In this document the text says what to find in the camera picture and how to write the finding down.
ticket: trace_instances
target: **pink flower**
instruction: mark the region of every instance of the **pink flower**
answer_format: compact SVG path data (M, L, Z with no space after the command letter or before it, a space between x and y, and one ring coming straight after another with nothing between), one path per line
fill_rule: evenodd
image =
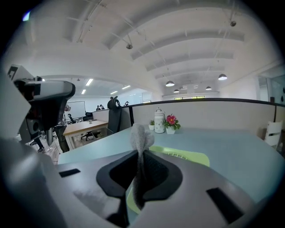
M175 116L167 116L166 117L166 121L169 122L170 124L175 124L175 120L176 120L176 117Z

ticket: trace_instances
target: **gray cloth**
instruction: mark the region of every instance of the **gray cloth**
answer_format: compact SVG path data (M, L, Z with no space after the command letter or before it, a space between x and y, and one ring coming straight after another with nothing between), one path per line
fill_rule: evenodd
M144 174L144 162L143 162L143 152L148 150L151 145L155 142L155 137L149 131L145 131L143 125L135 123L132 127L130 143L133 150L138 150L138 169L137 175L134 177L133 181L133 195L134 202L139 209L142 209L143 202L142 196L144 193L144 183L146 182L146 177Z

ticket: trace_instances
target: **jar lid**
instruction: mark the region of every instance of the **jar lid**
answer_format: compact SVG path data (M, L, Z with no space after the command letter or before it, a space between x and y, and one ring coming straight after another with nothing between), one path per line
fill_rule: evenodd
M162 112L162 110L160 108L158 108L155 112L155 114L159 115L159 114L164 114L164 112Z

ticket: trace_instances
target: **window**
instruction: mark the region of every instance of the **window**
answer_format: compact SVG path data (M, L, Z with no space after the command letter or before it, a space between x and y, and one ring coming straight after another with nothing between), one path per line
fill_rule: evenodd
M182 97L182 98L174 98L174 100L184 100L184 99L199 99L199 98L205 98L205 96L199 96L199 97Z

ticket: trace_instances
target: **whiteboard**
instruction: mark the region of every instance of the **whiteboard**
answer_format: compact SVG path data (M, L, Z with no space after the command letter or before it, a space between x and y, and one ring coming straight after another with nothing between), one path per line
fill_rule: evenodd
M85 116L85 102L68 102L67 105L70 107L70 111L64 112L65 120L70 120L68 114L71 114L72 119Z

